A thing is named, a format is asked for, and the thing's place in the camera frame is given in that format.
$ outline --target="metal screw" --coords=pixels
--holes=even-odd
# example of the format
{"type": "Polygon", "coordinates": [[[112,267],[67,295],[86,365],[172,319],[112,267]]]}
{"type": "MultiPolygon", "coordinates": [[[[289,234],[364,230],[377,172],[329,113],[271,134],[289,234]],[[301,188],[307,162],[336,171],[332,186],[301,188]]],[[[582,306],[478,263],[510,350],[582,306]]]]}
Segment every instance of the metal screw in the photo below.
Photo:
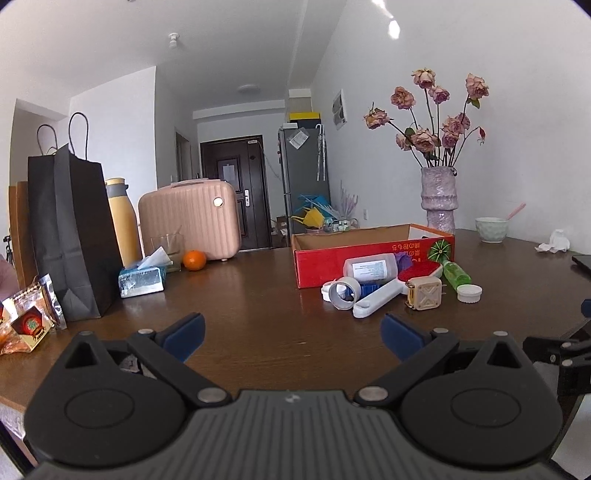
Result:
{"type": "Polygon", "coordinates": [[[365,401],[382,401],[388,398],[388,390],[376,385],[363,387],[359,390],[359,397],[365,401]]]}
{"type": "Polygon", "coordinates": [[[300,400],[301,400],[301,397],[299,395],[294,394],[294,393],[286,396],[286,398],[285,398],[285,401],[287,403],[296,403],[296,402],[299,402],[300,400]]]}
{"type": "Polygon", "coordinates": [[[224,400],[227,393],[218,387],[207,387],[199,391],[197,398],[203,403],[218,403],[224,400]]]}

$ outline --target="pink flower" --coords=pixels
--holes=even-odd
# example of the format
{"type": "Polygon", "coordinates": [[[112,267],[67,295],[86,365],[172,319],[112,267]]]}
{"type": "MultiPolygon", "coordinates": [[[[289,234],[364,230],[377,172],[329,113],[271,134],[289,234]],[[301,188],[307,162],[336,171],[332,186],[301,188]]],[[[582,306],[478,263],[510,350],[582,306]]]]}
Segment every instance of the pink flower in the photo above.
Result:
{"type": "Polygon", "coordinates": [[[408,110],[416,104],[413,94],[404,87],[396,87],[390,101],[392,105],[396,105],[400,110],[408,110]]]}
{"type": "Polygon", "coordinates": [[[390,121],[390,117],[385,111],[380,110],[379,108],[374,108],[373,105],[369,113],[363,118],[365,118],[365,123],[370,130],[381,127],[390,121]]]}
{"type": "Polygon", "coordinates": [[[435,151],[435,147],[440,145],[439,139],[435,135],[431,135],[428,128],[419,128],[417,133],[411,136],[410,140],[421,153],[432,153],[435,151]]]}
{"type": "Polygon", "coordinates": [[[433,101],[439,105],[440,103],[449,100],[449,92],[440,86],[434,86],[429,89],[429,95],[433,98],[433,101]]]}
{"type": "Polygon", "coordinates": [[[429,69],[418,69],[413,72],[413,82],[424,89],[435,85],[435,72],[429,69]]]}
{"type": "Polygon", "coordinates": [[[478,100],[482,97],[488,97],[488,85],[484,83],[484,79],[476,77],[469,73],[466,78],[466,90],[470,100],[478,100]]]}
{"type": "Polygon", "coordinates": [[[404,135],[401,135],[401,134],[396,135],[396,143],[404,151],[411,149],[410,143],[408,143],[408,140],[406,139],[406,137],[404,135]]]}
{"type": "Polygon", "coordinates": [[[459,113],[456,115],[456,118],[462,122],[462,126],[464,130],[468,130],[470,128],[470,119],[467,117],[465,113],[459,113]]]}
{"type": "Polygon", "coordinates": [[[444,132],[450,132],[454,135],[462,135],[466,131],[462,122],[454,116],[448,116],[443,122],[442,128],[444,132]]]}
{"type": "Polygon", "coordinates": [[[443,148],[453,148],[456,146],[458,138],[460,138],[459,135],[444,131],[441,138],[441,146],[443,148]]]}

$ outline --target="dark brown door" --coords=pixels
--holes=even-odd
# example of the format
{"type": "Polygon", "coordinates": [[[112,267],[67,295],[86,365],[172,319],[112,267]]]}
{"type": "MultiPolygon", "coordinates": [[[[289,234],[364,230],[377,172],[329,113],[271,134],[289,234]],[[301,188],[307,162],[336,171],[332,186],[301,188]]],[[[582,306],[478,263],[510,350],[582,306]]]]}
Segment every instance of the dark brown door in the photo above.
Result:
{"type": "Polygon", "coordinates": [[[201,144],[203,176],[225,180],[236,191],[241,250],[271,246],[267,185],[261,151],[262,137],[201,144]]]}

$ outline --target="red sponge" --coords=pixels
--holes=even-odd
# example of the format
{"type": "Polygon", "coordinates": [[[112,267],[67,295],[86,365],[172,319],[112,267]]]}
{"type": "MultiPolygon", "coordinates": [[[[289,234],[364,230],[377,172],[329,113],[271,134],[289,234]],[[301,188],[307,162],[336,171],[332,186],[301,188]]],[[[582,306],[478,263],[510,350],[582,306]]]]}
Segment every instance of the red sponge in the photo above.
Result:
{"type": "Polygon", "coordinates": [[[425,260],[424,262],[415,262],[413,266],[403,270],[402,272],[398,273],[398,279],[400,281],[409,281],[411,278],[417,277],[428,277],[436,269],[440,268],[441,264],[439,262],[434,262],[432,260],[425,260]]]}

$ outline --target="bag handle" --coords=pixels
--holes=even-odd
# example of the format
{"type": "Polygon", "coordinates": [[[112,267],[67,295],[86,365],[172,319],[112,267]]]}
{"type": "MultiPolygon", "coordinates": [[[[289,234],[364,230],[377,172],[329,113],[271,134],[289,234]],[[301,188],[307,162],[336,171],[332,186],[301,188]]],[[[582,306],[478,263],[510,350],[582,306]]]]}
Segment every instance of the bag handle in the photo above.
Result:
{"type": "Polygon", "coordinates": [[[199,183],[205,183],[204,180],[209,180],[209,179],[194,179],[194,180],[177,181],[175,183],[171,183],[170,187],[175,189],[176,187],[184,187],[185,185],[197,185],[199,183]]]}
{"type": "Polygon", "coordinates": [[[68,138],[70,139],[70,145],[72,146],[72,153],[76,156],[76,150],[74,150],[74,144],[72,143],[72,120],[76,115],[82,115],[84,120],[86,120],[86,150],[85,150],[85,160],[88,160],[88,118],[82,112],[75,112],[70,117],[70,123],[68,124],[68,138]]]}
{"type": "Polygon", "coordinates": [[[56,129],[53,128],[51,125],[43,124],[43,125],[40,125],[39,128],[37,128],[37,145],[39,145],[39,150],[41,151],[41,155],[49,155],[49,151],[52,148],[54,148],[54,147],[49,147],[47,149],[47,153],[43,153],[43,149],[41,148],[41,141],[39,140],[39,130],[41,130],[41,128],[43,128],[43,127],[49,127],[49,128],[51,128],[51,131],[53,132],[53,138],[56,141],[56,147],[55,148],[56,148],[56,152],[57,152],[57,134],[56,134],[56,129]]]}

